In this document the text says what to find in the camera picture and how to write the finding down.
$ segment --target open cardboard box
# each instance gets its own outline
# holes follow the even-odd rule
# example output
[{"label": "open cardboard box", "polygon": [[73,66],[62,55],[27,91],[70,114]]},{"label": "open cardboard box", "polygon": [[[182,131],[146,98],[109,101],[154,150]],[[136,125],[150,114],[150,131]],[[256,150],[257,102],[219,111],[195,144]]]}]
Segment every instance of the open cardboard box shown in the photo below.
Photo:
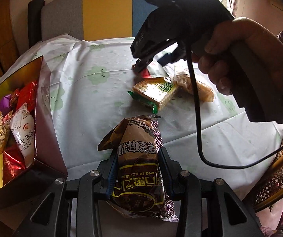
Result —
[{"label": "open cardboard box", "polygon": [[33,202],[57,178],[67,178],[50,112],[50,70],[43,57],[18,69],[0,84],[0,99],[38,80],[34,114],[35,157],[32,165],[3,186],[0,156],[0,237],[12,236]]}]

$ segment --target metal screw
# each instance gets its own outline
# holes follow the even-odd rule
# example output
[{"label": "metal screw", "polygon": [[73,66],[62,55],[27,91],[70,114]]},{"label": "metal screw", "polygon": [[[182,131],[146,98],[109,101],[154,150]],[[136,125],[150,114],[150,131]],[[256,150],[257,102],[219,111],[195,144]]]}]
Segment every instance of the metal screw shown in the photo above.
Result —
[{"label": "metal screw", "polygon": [[57,178],[56,180],[55,180],[55,184],[62,184],[64,182],[64,180],[62,179],[62,178]]},{"label": "metal screw", "polygon": [[90,172],[90,176],[98,176],[100,174],[100,172],[98,170],[92,170]]},{"label": "metal screw", "polygon": [[216,184],[218,184],[218,185],[223,185],[223,183],[224,183],[224,180],[223,180],[223,179],[221,179],[221,178],[217,178],[217,179],[216,179]]},{"label": "metal screw", "polygon": [[181,171],[180,174],[181,174],[181,176],[184,176],[184,177],[187,177],[187,176],[190,175],[190,173],[188,171],[186,171],[186,170]]}]

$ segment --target white snack package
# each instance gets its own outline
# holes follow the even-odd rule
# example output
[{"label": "white snack package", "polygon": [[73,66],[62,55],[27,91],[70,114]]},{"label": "white snack package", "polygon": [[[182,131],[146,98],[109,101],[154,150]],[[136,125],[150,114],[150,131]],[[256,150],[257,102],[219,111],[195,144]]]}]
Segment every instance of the white snack package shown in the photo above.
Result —
[{"label": "white snack package", "polygon": [[10,119],[9,124],[16,143],[24,157],[25,166],[28,168],[34,159],[34,119],[27,110],[27,103],[24,103],[21,108]]}]

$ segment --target tablecloth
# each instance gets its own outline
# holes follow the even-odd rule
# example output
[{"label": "tablecloth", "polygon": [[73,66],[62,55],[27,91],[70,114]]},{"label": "tablecloth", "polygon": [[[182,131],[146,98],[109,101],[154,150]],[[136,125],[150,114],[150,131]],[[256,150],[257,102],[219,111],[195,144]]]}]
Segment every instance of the tablecloth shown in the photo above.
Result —
[{"label": "tablecloth", "polygon": [[[68,169],[68,180],[80,178],[109,157],[111,151],[98,152],[97,145],[123,118],[152,114],[149,108],[132,100],[127,93],[138,81],[132,71],[136,60],[130,51],[133,39],[87,42],[67,34],[58,36],[30,48],[0,79],[2,82],[32,59],[44,56],[51,69],[50,107],[60,150]],[[171,46],[158,56],[174,48]],[[201,74],[197,65],[195,67],[195,71]],[[245,165],[280,146],[283,125],[249,122],[244,109],[237,106],[233,96],[223,96],[212,83],[210,85],[214,91],[214,102],[201,104],[203,150],[209,160],[220,164]],[[193,97],[188,93],[179,92],[158,115],[162,117],[159,119],[159,128],[171,159],[201,179],[225,179],[240,199],[246,196],[273,160],[272,157],[244,170],[206,166],[197,153],[195,110]],[[109,210],[107,215],[113,213],[112,208],[102,206]],[[101,219],[102,225],[109,220],[118,220],[117,228],[120,222],[126,222],[119,216],[117,219]],[[139,219],[134,220],[130,220],[128,228],[124,230],[127,236],[134,232],[134,225],[137,227],[139,223]],[[149,226],[149,219],[140,220]],[[155,222],[155,229],[160,227],[166,236],[173,236],[176,229],[174,223]],[[157,230],[150,231],[151,227],[147,229],[147,234],[145,231],[141,234],[158,234]]]}]

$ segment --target hand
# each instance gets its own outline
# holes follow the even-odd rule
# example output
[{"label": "hand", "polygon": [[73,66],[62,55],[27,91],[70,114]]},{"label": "hand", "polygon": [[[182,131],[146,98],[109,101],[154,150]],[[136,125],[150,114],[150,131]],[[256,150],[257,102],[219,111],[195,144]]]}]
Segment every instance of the hand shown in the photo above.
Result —
[{"label": "hand", "polygon": [[243,40],[258,56],[276,87],[283,92],[283,44],[270,31],[253,20],[237,18],[218,24],[205,46],[208,55],[198,58],[193,54],[192,61],[198,62],[200,71],[208,74],[210,81],[216,85],[220,93],[230,95],[232,84],[226,76],[229,66],[226,61],[217,61],[215,55],[227,50],[230,44],[238,40]]}]

